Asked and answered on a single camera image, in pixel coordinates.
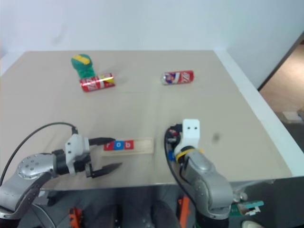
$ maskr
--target yellow stripe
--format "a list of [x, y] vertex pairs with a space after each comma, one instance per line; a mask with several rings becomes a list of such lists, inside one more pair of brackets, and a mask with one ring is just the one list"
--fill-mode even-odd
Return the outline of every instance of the yellow stripe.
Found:
[[99, 77], [100, 77], [103, 81], [106, 81], [106, 82], [115, 84], [115, 80], [114, 80], [113, 76], [112, 76], [112, 77], [105, 77], [104, 75], [99, 75]]
[[195, 150], [195, 149], [194, 149], [194, 148], [191, 148], [191, 149], [187, 149], [187, 150], [185, 150], [185, 151], [183, 151], [183, 152], [180, 152], [178, 155], [176, 155], [175, 160], [178, 162], [178, 161], [179, 161], [179, 158], [180, 158], [181, 156], [184, 156], [186, 153], [188, 153], [188, 152], [190, 152], [190, 151], [193, 151], [193, 150]]
[[81, 55], [73, 56], [73, 59], [76, 59], [76, 60], [78, 60], [79, 62], [82, 62], [85, 65], [88, 65], [90, 63], [90, 60], [88, 58], [83, 57]]

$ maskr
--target wire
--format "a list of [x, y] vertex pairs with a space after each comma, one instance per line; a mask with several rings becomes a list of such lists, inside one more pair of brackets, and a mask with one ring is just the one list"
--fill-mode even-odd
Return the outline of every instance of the wire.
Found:
[[184, 182], [186, 182], [187, 184], [190, 184], [189, 183], [189, 181], [187, 181], [184, 177], [183, 177], [183, 175], [182, 175], [182, 165], [180, 165], [180, 178], [184, 181]]
[[34, 130], [31, 134], [29, 134], [18, 146], [17, 148], [15, 149], [15, 151], [13, 152], [13, 154], [10, 156], [8, 162], [6, 163], [5, 167], [4, 167], [4, 170], [3, 170], [3, 173], [1, 174], [1, 178], [0, 178], [0, 186], [2, 185], [3, 183], [3, 180], [4, 180], [4, 177], [5, 177], [5, 174], [10, 166], [10, 163], [11, 161], [13, 160], [13, 158], [15, 157], [16, 153], [18, 152], [18, 150], [21, 148], [21, 146], [30, 138], [32, 137], [34, 134], [36, 134], [37, 132], [39, 132], [40, 130], [46, 128], [46, 127], [49, 127], [49, 126], [52, 126], [52, 125], [67, 125], [67, 126], [70, 126], [72, 127], [72, 133], [77, 133], [77, 128], [70, 124], [70, 123], [66, 123], [66, 122], [53, 122], [53, 123], [49, 123], [49, 124], [46, 124], [36, 130]]
[[179, 187], [183, 190], [183, 192], [189, 197], [189, 199], [191, 200], [192, 204], [195, 206], [195, 201], [193, 199], [193, 197], [189, 194], [189, 192], [185, 189], [185, 187], [180, 183], [179, 179], [177, 178], [177, 176], [175, 175], [175, 172], [173, 170], [173, 168], [171, 167], [170, 161], [168, 159], [168, 150], [167, 150], [167, 143], [166, 143], [166, 139], [167, 139], [167, 134], [168, 134], [168, 130], [165, 133], [165, 137], [164, 137], [164, 148], [165, 148], [165, 154], [166, 154], [166, 160], [169, 166], [169, 169], [172, 173], [172, 176], [174, 177], [175, 181], [177, 182], [177, 184], [179, 185]]
[[43, 212], [43, 214], [47, 217], [47, 219], [51, 222], [52, 226], [54, 228], [56, 228], [56, 225], [55, 225], [54, 221], [52, 220], [52, 218], [47, 214], [47, 212], [41, 206], [38, 206], [37, 204], [32, 204], [32, 205], [35, 206], [36, 208], [38, 208], [39, 210], [41, 210]]

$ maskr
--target white wall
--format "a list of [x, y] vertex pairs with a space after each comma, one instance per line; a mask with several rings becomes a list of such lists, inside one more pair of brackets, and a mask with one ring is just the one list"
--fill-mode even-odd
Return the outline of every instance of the white wall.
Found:
[[228, 49], [258, 87], [303, 31], [303, 0], [2, 0], [5, 52]]

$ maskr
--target black cable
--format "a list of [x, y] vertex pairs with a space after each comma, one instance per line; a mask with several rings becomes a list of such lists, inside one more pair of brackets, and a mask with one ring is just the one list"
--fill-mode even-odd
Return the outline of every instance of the black cable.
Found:
[[189, 197], [189, 199], [191, 200], [192, 204], [195, 206], [195, 201], [192, 198], [192, 196], [189, 194], [189, 192], [185, 189], [185, 187], [180, 183], [179, 179], [177, 178], [177, 176], [175, 175], [175, 172], [173, 170], [173, 168], [171, 167], [170, 161], [168, 159], [168, 151], [167, 151], [167, 134], [168, 134], [168, 130], [165, 133], [165, 138], [164, 138], [164, 148], [165, 148], [165, 154], [166, 154], [166, 160], [167, 160], [167, 164], [169, 166], [169, 169], [172, 173], [172, 176], [174, 177], [175, 181], [177, 182], [177, 184], [179, 185], [179, 187], [183, 190], [183, 192]]
[[180, 165], [180, 178], [184, 181], [184, 182], [186, 182], [187, 184], [190, 184], [189, 183], [189, 181], [187, 181], [184, 177], [183, 177], [183, 175], [182, 175], [182, 165]]
[[3, 180], [4, 180], [4, 177], [5, 177], [5, 174], [10, 166], [10, 163], [11, 161], [13, 160], [13, 158], [15, 157], [16, 153], [18, 152], [18, 150], [21, 148], [21, 146], [30, 138], [32, 137], [34, 134], [36, 134], [37, 132], [39, 132], [40, 130], [46, 128], [46, 127], [49, 127], [49, 126], [52, 126], [52, 125], [67, 125], [67, 126], [70, 126], [72, 127], [72, 134], [74, 133], [78, 133], [78, 130], [77, 128], [70, 124], [70, 123], [66, 123], [66, 122], [54, 122], [54, 123], [49, 123], [49, 124], [46, 124], [36, 130], [34, 130], [31, 134], [29, 134], [18, 146], [17, 148], [15, 149], [15, 151], [13, 152], [13, 154], [10, 156], [8, 162], [6, 163], [5, 167], [4, 167], [4, 170], [3, 170], [3, 173], [1, 174], [1, 178], [0, 178], [0, 186], [2, 185], [3, 183]]

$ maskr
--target green toy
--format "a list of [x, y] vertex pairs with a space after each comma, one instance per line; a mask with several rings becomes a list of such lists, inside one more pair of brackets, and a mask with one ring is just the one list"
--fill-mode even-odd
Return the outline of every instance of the green toy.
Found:
[[93, 63], [90, 57], [86, 54], [75, 55], [71, 59], [74, 69], [79, 74], [80, 78], [94, 77]]

